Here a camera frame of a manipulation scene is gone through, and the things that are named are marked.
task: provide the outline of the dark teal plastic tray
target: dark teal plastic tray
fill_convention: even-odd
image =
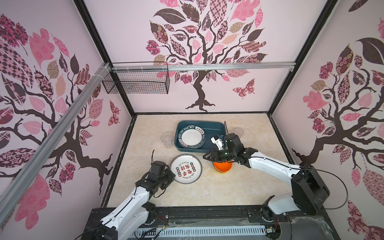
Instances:
[[[177,140],[177,135],[181,129],[186,126],[195,125],[202,128],[205,132],[205,142],[199,148],[185,148]],[[210,122],[210,121],[181,121],[178,123],[175,134],[175,147],[181,152],[209,152],[212,148],[217,146],[212,143],[211,138],[215,135],[225,136],[225,126],[221,122]]]

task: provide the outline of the plate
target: plate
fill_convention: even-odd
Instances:
[[[199,148],[205,142],[205,133],[202,128],[190,125],[179,131],[177,139],[183,147]]]
[[[183,154],[172,161],[170,170],[176,175],[175,180],[177,182],[189,184],[199,179],[202,167],[196,157],[190,154]]]

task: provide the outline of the aluminum rail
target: aluminum rail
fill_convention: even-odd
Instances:
[[[55,150],[57,144],[63,138],[65,132],[84,107],[87,100],[91,97],[93,91],[105,76],[107,76],[109,70],[109,63],[103,63],[101,65],[74,103],[69,107],[68,111],[66,111],[53,128],[52,132],[37,148],[32,158],[24,165],[20,173],[4,191],[0,197],[0,225],[5,222],[20,198],[35,180],[44,163],[47,161],[53,150]]]
[[[296,63],[294,62],[168,65],[168,71],[294,68],[295,65]],[[112,68],[112,70],[166,70],[166,69],[167,69],[166,65],[115,66]]]

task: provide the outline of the clear plastic cup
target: clear plastic cup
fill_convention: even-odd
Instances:
[[[237,136],[239,136],[239,138],[241,138],[242,135],[244,134],[244,131],[243,131],[243,129],[241,129],[239,127],[235,127],[233,129],[233,133],[236,134]]]
[[[166,132],[161,135],[160,140],[164,143],[166,148],[171,148],[173,145],[173,134]]]

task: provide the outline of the black metal basket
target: black metal basket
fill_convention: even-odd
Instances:
[[[155,65],[163,65],[163,62],[152,63]],[[125,93],[168,94],[169,72],[167,65],[164,65],[164,67],[160,69],[134,69],[135,67],[132,67],[133,69],[131,70],[130,68],[131,67],[127,67],[127,69],[117,68],[112,70],[113,74],[120,81]],[[111,75],[104,78],[103,85],[107,93],[119,93]]]

